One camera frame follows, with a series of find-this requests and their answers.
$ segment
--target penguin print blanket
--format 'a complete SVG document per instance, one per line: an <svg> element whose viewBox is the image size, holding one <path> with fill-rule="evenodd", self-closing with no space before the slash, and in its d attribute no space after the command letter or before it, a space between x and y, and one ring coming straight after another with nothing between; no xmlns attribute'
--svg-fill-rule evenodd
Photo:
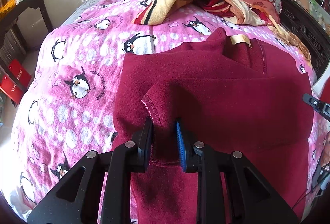
<svg viewBox="0 0 330 224"><path fill-rule="evenodd" d="M308 72L311 83L316 79L303 54L281 44L267 27L234 25L193 4L181 7L161 25L132 24L151 1L101 0L44 40L34 81L22 98L12 131L24 167L17 180L29 208L86 152L111 150L117 134L113 106L125 54L156 54L183 42L205 41L222 27L228 36L245 34L281 48L302 73ZM323 133L325 120L315 116L309 139L310 178L321 154ZM136 220L134 198L131 214Z"/></svg>

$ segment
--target red gift bag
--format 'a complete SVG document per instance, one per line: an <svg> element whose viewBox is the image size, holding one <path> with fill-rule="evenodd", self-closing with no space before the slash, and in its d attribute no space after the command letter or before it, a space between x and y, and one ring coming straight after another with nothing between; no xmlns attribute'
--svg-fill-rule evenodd
<svg viewBox="0 0 330 224"><path fill-rule="evenodd" d="M24 85L26 88L31 80L31 75L22 67L18 60L14 59L9 69L12 74ZM23 97L23 91L12 82L10 78L4 76L0 85L0 89L11 98L14 102L19 104Z"/></svg>

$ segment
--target dark wooden furniture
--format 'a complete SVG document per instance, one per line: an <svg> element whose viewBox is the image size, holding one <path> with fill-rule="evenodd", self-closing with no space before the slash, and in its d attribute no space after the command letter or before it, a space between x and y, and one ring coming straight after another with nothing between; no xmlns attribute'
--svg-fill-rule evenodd
<svg viewBox="0 0 330 224"><path fill-rule="evenodd" d="M330 59L330 37L320 24L293 0L282 0L281 23L303 42L311 53L311 63L319 79Z"/></svg>
<svg viewBox="0 0 330 224"><path fill-rule="evenodd" d="M15 19L24 12L27 8L38 9L40 8L41 15L44 19L45 25L47 27L48 32L53 31L53 25L49 18L49 15L46 10L46 6L44 0L23 0L16 5L14 9L12 9L6 16L0 20L0 48L3 46L5 33L8 28L11 27L12 23ZM11 71L8 69L7 65L0 58L0 70L2 70L8 78L10 78L14 84L16 84L19 89L21 89L24 93L27 91L26 87L24 87L19 80L13 76Z"/></svg>

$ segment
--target metal screw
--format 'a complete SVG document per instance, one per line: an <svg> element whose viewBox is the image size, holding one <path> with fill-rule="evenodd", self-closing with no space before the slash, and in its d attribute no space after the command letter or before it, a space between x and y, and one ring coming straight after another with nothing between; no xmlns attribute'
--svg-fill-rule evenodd
<svg viewBox="0 0 330 224"><path fill-rule="evenodd" d="M87 152L86 156L88 159L92 159L96 156L96 152L91 150L91 151Z"/></svg>
<svg viewBox="0 0 330 224"><path fill-rule="evenodd" d="M195 142L194 145L195 145L196 148L199 148L199 149L204 148L204 146L205 146L205 144L201 141Z"/></svg>
<svg viewBox="0 0 330 224"><path fill-rule="evenodd" d="M240 151L234 151L233 152L233 155L234 155L234 157L235 158L237 158L237 159L240 159L240 158L242 158L243 157L243 154L240 152Z"/></svg>
<svg viewBox="0 0 330 224"><path fill-rule="evenodd" d="M127 142L125 143L125 147L126 147L126 148L133 148L134 145L135 145L135 142L134 142L134 141L127 141Z"/></svg>

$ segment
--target clothing label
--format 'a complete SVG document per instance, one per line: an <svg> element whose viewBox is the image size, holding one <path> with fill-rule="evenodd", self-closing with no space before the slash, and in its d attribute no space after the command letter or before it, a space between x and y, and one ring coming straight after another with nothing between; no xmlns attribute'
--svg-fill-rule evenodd
<svg viewBox="0 0 330 224"><path fill-rule="evenodd" d="M232 44L245 42L249 45L250 48L252 48L252 45L250 43L250 39L246 35L243 35L243 34L234 35L234 36L230 37L230 40L231 40Z"/></svg>

